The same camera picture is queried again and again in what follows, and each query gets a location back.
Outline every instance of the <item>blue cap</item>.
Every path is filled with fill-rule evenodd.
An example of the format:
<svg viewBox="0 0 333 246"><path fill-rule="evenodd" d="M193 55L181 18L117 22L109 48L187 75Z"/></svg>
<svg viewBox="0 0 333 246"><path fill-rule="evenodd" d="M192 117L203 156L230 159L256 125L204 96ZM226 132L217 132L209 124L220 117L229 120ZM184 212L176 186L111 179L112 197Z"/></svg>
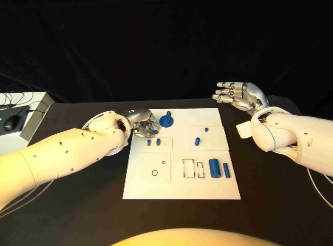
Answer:
<svg viewBox="0 0 333 246"><path fill-rule="evenodd" d="M161 127L170 127L173 125L171 112L167 111L167 114L160 118Z"/></svg>

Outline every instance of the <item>black mouse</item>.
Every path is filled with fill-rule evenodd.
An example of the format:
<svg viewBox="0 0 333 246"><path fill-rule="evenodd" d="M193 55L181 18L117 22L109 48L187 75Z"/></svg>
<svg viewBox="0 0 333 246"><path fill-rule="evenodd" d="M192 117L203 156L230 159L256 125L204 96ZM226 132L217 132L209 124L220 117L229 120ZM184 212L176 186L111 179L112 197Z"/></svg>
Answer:
<svg viewBox="0 0 333 246"><path fill-rule="evenodd" d="M11 115L7 118L7 120L4 122L4 129L5 129L7 132L10 132L17 127L18 121L20 121L20 116L18 115Z"/></svg>

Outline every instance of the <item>blue object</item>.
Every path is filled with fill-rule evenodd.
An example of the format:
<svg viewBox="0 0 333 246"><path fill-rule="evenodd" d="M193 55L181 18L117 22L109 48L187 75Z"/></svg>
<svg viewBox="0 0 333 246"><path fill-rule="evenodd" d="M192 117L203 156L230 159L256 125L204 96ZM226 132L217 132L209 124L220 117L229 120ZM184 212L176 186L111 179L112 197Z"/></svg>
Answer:
<svg viewBox="0 0 333 246"><path fill-rule="evenodd" d="M173 125L171 112L167 111L167 114L160 118L161 127L170 127Z"/></svg>
<svg viewBox="0 0 333 246"><path fill-rule="evenodd" d="M223 163L223 171L225 171L225 177L229 178L230 177L230 173L229 173L228 163Z"/></svg>
<svg viewBox="0 0 333 246"><path fill-rule="evenodd" d="M200 143L200 138L197 137L196 142L194 142L194 146L199 146L199 143Z"/></svg>
<svg viewBox="0 0 333 246"><path fill-rule="evenodd" d="M220 178L220 168L219 168L219 162L216 159L209 160L209 168L210 168L210 176L212 178Z"/></svg>

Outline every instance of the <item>black table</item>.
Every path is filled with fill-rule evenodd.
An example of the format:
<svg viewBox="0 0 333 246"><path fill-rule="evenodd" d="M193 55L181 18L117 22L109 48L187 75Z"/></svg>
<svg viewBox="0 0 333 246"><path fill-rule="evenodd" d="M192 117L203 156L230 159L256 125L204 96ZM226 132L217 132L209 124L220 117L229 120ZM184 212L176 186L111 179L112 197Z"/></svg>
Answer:
<svg viewBox="0 0 333 246"><path fill-rule="evenodd" d="M239 138L235 126L251 117L230 105L212 99L55 104L31 144L80 128L108 110L216 107L241 200L122 200L127 146L57 179L37 199L0 220L0 245L109 245L168 228L219 229L282 245L333 245L333 210L313 188L307 169L288 157L262 152L251 138Z"/></svg>

